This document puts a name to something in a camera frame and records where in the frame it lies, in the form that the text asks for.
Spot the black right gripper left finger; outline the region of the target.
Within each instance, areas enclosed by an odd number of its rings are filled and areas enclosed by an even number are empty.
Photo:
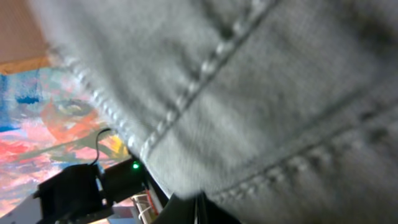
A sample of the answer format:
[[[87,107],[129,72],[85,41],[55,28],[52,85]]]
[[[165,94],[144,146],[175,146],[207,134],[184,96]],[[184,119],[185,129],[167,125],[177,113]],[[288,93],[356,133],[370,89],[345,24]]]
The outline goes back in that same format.
[[[194,224],[195,198],[182,199],[172,195],[152,224]]]

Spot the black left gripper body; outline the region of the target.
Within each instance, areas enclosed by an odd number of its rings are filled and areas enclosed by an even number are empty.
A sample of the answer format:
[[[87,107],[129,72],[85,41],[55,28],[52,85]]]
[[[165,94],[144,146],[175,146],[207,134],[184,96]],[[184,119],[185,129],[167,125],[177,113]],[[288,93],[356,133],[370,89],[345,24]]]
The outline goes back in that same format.
[[[146,169],[137,159],[128,159],[104,170],[101,177],[104,196],[119,203],[146,188]]]

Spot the khaki green shorts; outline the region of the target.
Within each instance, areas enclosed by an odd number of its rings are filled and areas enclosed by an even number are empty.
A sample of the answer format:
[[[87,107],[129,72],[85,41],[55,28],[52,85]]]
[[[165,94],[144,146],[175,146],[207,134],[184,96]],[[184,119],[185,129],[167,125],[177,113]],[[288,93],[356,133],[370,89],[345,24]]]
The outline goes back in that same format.
[[[396,0],[30,5],[166,195],[244,223],[397,222]]]

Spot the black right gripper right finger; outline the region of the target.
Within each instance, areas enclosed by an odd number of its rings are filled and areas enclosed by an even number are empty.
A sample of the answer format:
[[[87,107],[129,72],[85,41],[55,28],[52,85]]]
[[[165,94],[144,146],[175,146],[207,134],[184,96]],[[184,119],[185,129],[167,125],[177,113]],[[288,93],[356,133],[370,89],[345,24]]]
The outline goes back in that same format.
[[[220,209],[204,193],[197,197],[198,224],[241,224],[239,220]]]

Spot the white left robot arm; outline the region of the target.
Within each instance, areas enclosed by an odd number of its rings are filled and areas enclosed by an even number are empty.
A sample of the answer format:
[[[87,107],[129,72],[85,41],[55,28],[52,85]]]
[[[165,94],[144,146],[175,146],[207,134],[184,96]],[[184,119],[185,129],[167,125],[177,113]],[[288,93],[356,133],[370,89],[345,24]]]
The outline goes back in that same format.
[[[101,171],[97,164],[69,166],[42,182],[3,224],[91,223],[111,216],[113,205],[145,189],[146,169],[129,159]]]

